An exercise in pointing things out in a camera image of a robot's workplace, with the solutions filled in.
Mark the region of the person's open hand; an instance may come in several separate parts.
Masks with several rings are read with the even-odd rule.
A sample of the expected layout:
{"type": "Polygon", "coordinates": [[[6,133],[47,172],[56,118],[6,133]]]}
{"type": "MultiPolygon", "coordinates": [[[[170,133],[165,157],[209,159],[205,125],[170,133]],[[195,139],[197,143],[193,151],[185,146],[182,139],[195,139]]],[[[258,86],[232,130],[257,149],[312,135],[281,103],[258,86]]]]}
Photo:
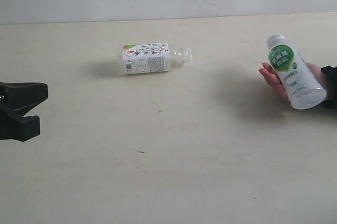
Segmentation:
{"type": "MultiPolygon", "coordinates": [[[[326,86],[325,78],[322,74],[321,68],[315,64],[307,63],[307,66],[322,85],[322,87],[328,92],[328,87],[326,86]]],[[[264,77],[267,84],[285,101],[289,101],[288,95],[282,85],[279,77],[277,76],[274,68],[267,62],[262,64],[262,68],[259,69],[259,73],[264,77]]]]}

